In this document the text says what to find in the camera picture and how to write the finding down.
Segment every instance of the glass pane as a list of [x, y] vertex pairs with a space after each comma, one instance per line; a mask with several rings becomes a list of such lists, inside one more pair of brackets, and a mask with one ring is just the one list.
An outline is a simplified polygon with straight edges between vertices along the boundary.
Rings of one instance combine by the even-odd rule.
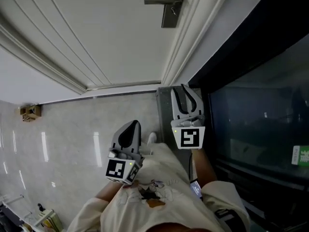
[[309, 145], [309, 36], [211, 94], [219, 154], [309, 179], [292, 165], [294, 145]]

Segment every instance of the cable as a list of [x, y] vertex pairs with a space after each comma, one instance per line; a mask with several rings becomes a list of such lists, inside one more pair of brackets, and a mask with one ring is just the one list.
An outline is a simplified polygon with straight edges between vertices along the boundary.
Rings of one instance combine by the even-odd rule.
[[192, 159], [192, 153], [190, 155], [190, 158], [189, 158], [189, 180], [191, 180], [191, 159]]

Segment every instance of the floor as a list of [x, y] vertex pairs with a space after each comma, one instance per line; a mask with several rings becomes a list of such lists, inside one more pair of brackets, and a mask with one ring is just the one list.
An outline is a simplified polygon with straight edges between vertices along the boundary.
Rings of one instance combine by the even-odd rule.
[[159, 131], [154, 93], [44, 105], [42, 117], [30, 123], [18, 112], [0, 101], [0, 196], [23, 194], [22, 206], [32, 212], [37, 203], [54, 209], [64, 228], [107, 184], [101, 166], [113, 133], [134, 119], [143, 141]]

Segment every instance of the skin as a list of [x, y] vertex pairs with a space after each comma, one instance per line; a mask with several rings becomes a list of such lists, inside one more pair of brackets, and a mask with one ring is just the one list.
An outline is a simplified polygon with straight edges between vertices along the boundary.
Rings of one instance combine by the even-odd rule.
[[[217, 176], [208, 160], [204, 149], [192, 149], [192, 159], [195, 163], [197, 180], [201, 187], [217, 180]], [[123, 184], [110, 182], [97, 195], [96, 198], [112, 201]], [[206, 229], [190, 229], [178, 223], [162, 223], [150, 228], [147, 232], [210, 232]]]

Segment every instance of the white shoe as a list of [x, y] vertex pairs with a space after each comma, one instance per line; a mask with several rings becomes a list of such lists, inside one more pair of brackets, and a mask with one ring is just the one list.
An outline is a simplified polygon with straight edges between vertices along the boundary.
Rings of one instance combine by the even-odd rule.
[[155, 144], [156, 140], [157, 140], [156, 133], [155, 132], [151, 132], [150, 135], [149, 135], [149, 138], [148, 138], [147, 145], [148, 144]]

